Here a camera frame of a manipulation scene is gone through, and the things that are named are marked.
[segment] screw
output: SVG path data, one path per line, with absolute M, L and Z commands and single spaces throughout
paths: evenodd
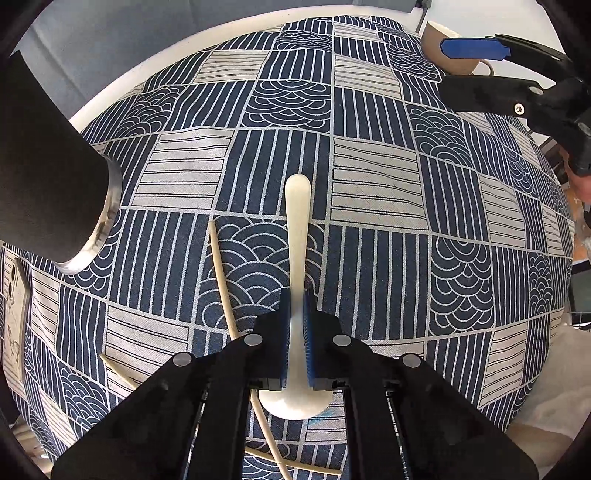
M 184 366 L 188 365 L 189 363 L 191 363 L 191 360 L 193 360 L 193 357 L 191 356 L 190 353 L 187 353 L 187 352 L 177 353 L 173 357 L 173 363 L 177 367 L 184 367 Z
M 588 137 L 591 137 L 591 128 L 589 128 L 589 126 L 587 126 L 587 124 L 584 124 L 583 122 L 579 122 L 578 126 L 579 126 L 579 129 L 581 130 L 581 132 L 583 132 Z
M 244 343 L 248 346 L 257 346 L 262 343 L 262 336 L 258 333 L 251 333 L 250 335 L 246 335 L 244 337 Z
M 409 353 L 402 357 L 402 363 L 409 368 L 417 368 L 421 364 L 421 357 L 414 353 Z
M 343 335 L 340 333 L 333 337 L 333 343 L 336 346 L 349 346 L 351 345 L 351 337 L 349 335 Z

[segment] beige mug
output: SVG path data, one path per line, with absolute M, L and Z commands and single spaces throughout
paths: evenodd
M 478 59 L 451 59 L 441 51 L 441 42 L 446 38 L 459 38 L 459 33 L 450 30 L 443 25 L 428 21 L 421 37 L 423 54 L 442 70 L 452 75 L 470 75 L 476 66 L 482 62 L 489 70 L 490 76 L 495 74 L 492 65 L 486 60 Z

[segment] blue and white fabric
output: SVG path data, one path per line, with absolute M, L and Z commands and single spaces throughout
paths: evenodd
M 50 456 L 130 393 L 101 352 L 141 382 L 228 342 L 210 219 L 238 328 L 277 306 L 298 172 L 319 307 L 379 353 L 421 355 L 506 428 L 560 320 L 574 227 L 523 124 L 451 111 L 443 75 L 391 19 L 309 18 L 194 53 L 96 118 L 83 135 L 124 178 L 107 245 L 73 277 L 10 245 L 1 260 L 6 276 L 23 259 L 33 289 L 24 382 L 8 381 Z M 285 457 L 346 466 L 340 395 L 320 417 L 269 421 Z M 267 450 L 252 416 L 246 434 Z M 281 478 L 250 456 L 244 472 Z

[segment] table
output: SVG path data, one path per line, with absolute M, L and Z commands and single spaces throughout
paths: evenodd
M 198 51 L 90 123 L 124 179 L 104 249 L 73 277 L 10 245 L 0 265 L 22 258 L 33 287 L 25 380 L 7 379 L 51 457 L 130 392 L 101 352 L 141 382 L 175 352 L 226 344 L 210 219 L 238 328 L 277 305 L 298 172 L 319 307 L 374 351 L 419 354 L 506 428 L 560 323 L 574 225 L 523 125 L 452 112 L 442 75 L 392 19 L 309 18 Z M 339 394 L 319 417 L 270 423 L 287 458 L 345 466 Z M 265 449 L 252 416 L 247 442 Z M 248 456 L 244 472 L 280 477 Z

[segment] gray wall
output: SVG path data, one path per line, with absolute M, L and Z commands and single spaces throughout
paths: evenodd
M 216 25 L 286 8 L 359 0 L 54 0 L 19 43 L 29 68 L 70 118 L 110 82 Z M 364 0 L 410 12 L 415 0 Z

